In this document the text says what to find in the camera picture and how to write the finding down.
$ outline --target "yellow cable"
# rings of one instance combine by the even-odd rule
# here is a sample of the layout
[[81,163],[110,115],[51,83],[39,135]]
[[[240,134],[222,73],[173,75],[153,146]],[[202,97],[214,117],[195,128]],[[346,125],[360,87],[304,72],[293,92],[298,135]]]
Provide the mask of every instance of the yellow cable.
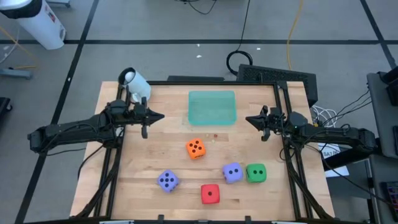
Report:
[[18,66],[18,67],[13,67],[13,69],[27,69],[27,68],[35,68],[35,65],[26,65],[26,66]]
[[287,43],[286,43],[286,57],[287,57],[287,64],[289,65],[289,70],[292,69],[292,65],[290,64],[290,55],[289,55],[289,43],[290,43],[290,38],[292,37],[294,27],[296,26],[296,23],[297,23],[297,21],[298,21],[298,19],[299,19],[299,17],[300,17],[300,13],[301,13],[301,10],[302,10],[302,8],[303,8],[303,3],[304,3],[304,0],[300,0],[300,6],[299,6],[299,8],[298,8],[298,11],[297,11],[297,14],[296,14],[296,18],[294,19],[293,26],[292,26],[292,28],[290,29],[289,37],[287,38]]
[[[3,29],[0,26],[0,30],[1,32],[3,32],[8,38],[10,38],[20,49],[22,49],[31,59],[33,59],[33,61],[35,61],[35,63],[37,63],[39,60],[37,60],[37,58],[35,57],[35,55],[33,55],[32,53],[30,53],[28,50],[26,50],[25,47],[21,46],[18,41],[16,41],[5,29]],[[35,65],[29,65],[29,66],[20,66],[20,67],[16,67],[14,69],[18,69],[18,68],[35,68]]]

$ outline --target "teal tray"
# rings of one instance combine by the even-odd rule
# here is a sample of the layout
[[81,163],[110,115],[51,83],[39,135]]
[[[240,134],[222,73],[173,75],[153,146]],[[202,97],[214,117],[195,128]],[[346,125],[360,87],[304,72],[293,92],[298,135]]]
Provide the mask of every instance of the teal tray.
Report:
[[190,91],[188,120],[192,125],[232,125],[236,122],[234,91]]

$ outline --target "wooden table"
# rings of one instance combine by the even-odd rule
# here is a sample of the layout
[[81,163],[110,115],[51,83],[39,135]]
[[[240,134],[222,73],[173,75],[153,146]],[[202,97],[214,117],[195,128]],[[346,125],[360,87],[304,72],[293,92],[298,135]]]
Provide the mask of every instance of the wooden table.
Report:
[[[292,109],[311,121],[303,83],[289,82]],[[103,82],[95,113],[116,97],[118,84]],[[234,90],[237,121],[232,126],[191,126],[188,122],[188,93],[192,90]],[[148,139],[142,139],[141,126],[127,126],[112,219],[155,220],[159,214],[167,220],[294,220],[294,211],[285,162],[279,158],[280,136],[271,134],[267,142],[244,118],[259,114],[263,105],[275,107],[271,86],[203,86],[154,85],[149,107],[165,118],[148,127]],[[191,160],[185,143],[202,138],[206,155]],[[88,143],[85,156],[99,143]],[[103,149],[81,170],[71,215],[77,214],[98,188],[104,159]],[[330,194],[319,153],[302,151],[308,189],[330,215],[334,215]],[[238,162],[245,167],[263,163],[267,180],[260,184],[241,181],[226,184],[221,168]],[[163,192],[156,179],[171,169],[181,179],[171,193]],[[200,186],[218,184],[219,204],[203,205]],[[298,189],[301,214],[305,216],[301,192]],[[105,214],[108,193],[104,195],[101,214]]]

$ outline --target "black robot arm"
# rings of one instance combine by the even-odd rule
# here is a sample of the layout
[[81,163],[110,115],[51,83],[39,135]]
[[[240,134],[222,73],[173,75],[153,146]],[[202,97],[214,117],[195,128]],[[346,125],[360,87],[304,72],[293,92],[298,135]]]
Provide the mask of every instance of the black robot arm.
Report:
[[164,115],[147,108],[145,98],[142,104],[135,103],[133,110],[129,110],[130,104],[129,101],[115,100],[108,103],[100,114],[89,119],[41,127],[28,135],[30,149],[45,153],[55,146],[90,141],[98,141],[106,147],[116,139],[116,129],[127,124],[141,124],[142,137],[147,138],[146,127],[164,118]]
[[270,132],[283,134],[294,144],[304,147],[309,142],[324,142],[330,144],[344,144],[351,146],[355,151],[372,152],[376,148],[374,133],[367,129],[352,128],[324,128],[315,127],[297,112],[291,112],[286,118],[278,108],[263,106],[260,115],[248,116],[249,121],[257,130],[263,131],[262,141],[268,140]]

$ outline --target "concrete floor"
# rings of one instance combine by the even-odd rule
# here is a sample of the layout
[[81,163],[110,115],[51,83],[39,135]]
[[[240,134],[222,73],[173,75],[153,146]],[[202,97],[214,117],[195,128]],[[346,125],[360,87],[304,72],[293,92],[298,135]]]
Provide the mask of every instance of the concrete floor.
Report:
[[[200,15],[188,4],[174,0],[100,0],[87,40],[198,40],[197,44],[86,44],[78,61],[59,123],[86,119],[95,109],[102,81],[116,80],[133,66],[148,80],[166,80],[169,75],[224,77],[234,80],[225,66],[228,53],[237,44],[203,44],[206,39],[239,39],[248,0],[219,0],[209,15]],[[386,40],[398,39],[395,0],[367,0]],[[71,0],[71,9],[53,6],[67,29],[68,40],[80,40],[94,0]],[[212,1],[193,4],[206,11]],[[252,0],[245,39],[285,40],[299,6],[294,0]],[[15,21],[0,15],[0,26],[16,35]],[[0,34],[1,40],[7,37]],[[21,28],[21,40],[32,37]],[[294,40],[377,40],[360,0],[304,0]],[[0,45],[0,55],[4,52]],[[0,130],[0,222],[15,220],[37,155],[29,151],[27,133],[49,124],[75,56],[77,44],[47,51],[25,44],[39,60],[31,80],[0,77],[0,96],[9,97],[14,110]],[[288,69],[285,44],[243,44],[258,66]],[[388,45],[398,57],[398,45]],[[317,74],[318,106],[339,110],[366,91],[366,74],[391,69],[380,44],[293,44],[293,70]],[[244,58],[231,63],[238,69]],[[31,59],[16,50],[1,67],[30,65]],[[340,124],[377,132],[370,106],[345,116]],[[68,146],[70,149],[84,147]],[[49,157],[26,216],[27,222],[64,219],[69,215],[76,187],[76,173],[84,151]],[[336,216],[352,221],[366,217],[358,199],[333,198]]]

